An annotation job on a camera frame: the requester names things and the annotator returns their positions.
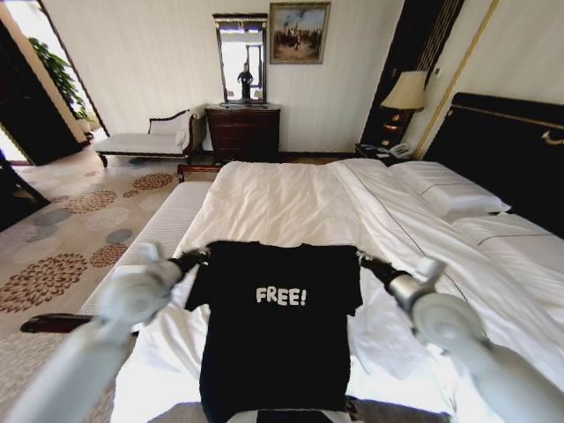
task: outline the floral rug pattern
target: floral rug pattern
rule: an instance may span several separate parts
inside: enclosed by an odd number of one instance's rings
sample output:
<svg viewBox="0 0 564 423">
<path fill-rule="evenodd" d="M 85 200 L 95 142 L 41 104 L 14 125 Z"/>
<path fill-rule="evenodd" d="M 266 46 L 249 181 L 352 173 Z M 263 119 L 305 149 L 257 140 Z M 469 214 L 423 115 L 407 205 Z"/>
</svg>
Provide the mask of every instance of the floral rug pattern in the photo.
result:
<svg viewBox="0 0 564 423">
<path fill-rule="evenodd" d="M 76 313 L 178 184 L 179 160 L 108 162 L 88 147 L 15 167 L 51 204 L 0 233 L 0 340 L 34 315 Z"/>
</svg>

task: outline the picture frame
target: picture frame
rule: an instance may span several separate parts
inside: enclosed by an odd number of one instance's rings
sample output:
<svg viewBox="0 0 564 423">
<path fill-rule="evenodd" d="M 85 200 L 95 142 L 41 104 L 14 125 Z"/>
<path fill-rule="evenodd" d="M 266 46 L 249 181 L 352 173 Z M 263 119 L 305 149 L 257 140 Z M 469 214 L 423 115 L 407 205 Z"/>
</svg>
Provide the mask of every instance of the picture frame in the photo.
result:
<svg viewBox="0 0 564 423">
<path fill-rule="evenodd" d="M 321 64 L 330 2 L 271 3 L 271 64 Z"/>
</svg>

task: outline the mirror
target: mirror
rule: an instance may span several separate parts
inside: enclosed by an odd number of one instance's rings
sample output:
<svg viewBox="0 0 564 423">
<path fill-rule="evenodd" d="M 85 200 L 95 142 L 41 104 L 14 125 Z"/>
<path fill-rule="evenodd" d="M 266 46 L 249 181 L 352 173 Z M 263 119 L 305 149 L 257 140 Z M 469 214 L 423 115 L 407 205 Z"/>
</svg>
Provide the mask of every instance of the mirror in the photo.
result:
<svg viewBox="0 0 564 423">
<path fill-rule="evenodd" d="M 266 102 L 266 13 L 214 14 L 225 103 Z"/>
</svg>

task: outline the green leaves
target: green leaves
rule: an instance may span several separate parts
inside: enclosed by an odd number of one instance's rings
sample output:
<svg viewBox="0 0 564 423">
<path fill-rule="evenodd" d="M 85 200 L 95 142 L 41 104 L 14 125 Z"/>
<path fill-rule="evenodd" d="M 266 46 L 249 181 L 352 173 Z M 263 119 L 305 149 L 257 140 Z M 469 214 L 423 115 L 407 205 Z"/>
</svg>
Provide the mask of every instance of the green leaves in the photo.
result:
<svg viewBox="0 0 564 423">
<path fill-rule="evenodd" d="M 63 96 L 65 103 L 67 103 L 70 111 L 74 114 L 75 119 L 88 119 L 88 116 L 86 115 L 85 102 L 78 95 L 78 90 L 74 85 L 74 80 L 66 71 L 66 68 L 70 65 L 61 57 L 51 53 L 48 49 L 48 45 L 44 42 L 40 42 L 34 37 L 30 37 L 28 40 L 31 42 L 35 53 L 37 53 L 37 56 L 43 63 L 43 66 L 45 66 L 49 76 L 53 79 L 59 93 Z"/>
</svg>

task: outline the white bedsheet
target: white bedsheet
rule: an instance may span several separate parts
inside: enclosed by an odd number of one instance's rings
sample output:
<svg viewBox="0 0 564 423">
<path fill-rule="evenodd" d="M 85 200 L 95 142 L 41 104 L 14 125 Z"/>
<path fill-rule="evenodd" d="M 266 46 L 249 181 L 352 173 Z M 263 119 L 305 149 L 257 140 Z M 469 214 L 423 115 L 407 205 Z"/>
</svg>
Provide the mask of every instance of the white bedsheet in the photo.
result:
<svg viewBox="0 0 564 423">
<path fill-rule="evenodd" d="M 354 244 L 400 269 L 408 269 L 423 254 L 436 256 L 449 264 L 452 279 L 443 278 L 439 290 L 458 296 L 462 291 L 484 318 L 494 342 L 517 350 L 564 388 L 562 329 L 515 289 L 509 275 L 402 189 L 377 161 L 344 160 L 317 167 L 229 164 L 176 254 L 217 239 L 286 247 Z M 147 421 L 177 403 L 199 400 L 209 310 L 183 310 L 192 276 L 140 331 L 116 379 L 112 421 Z M 456 371 L 449 359 L 435 359 L 413 339 L 394 301 L 368 271 L 361 273 L 361 289 L 364 305 L 349 319 L 349 394 L 433 412 L 454 413 L 456 401 L 461 421 L 496 421 L 464 371 Z"/>
<path fill-rule="evenodd" d="M 564 326 L 564 240 L 515 214 L 460 219 L 453 227 Z"/>
</svg>

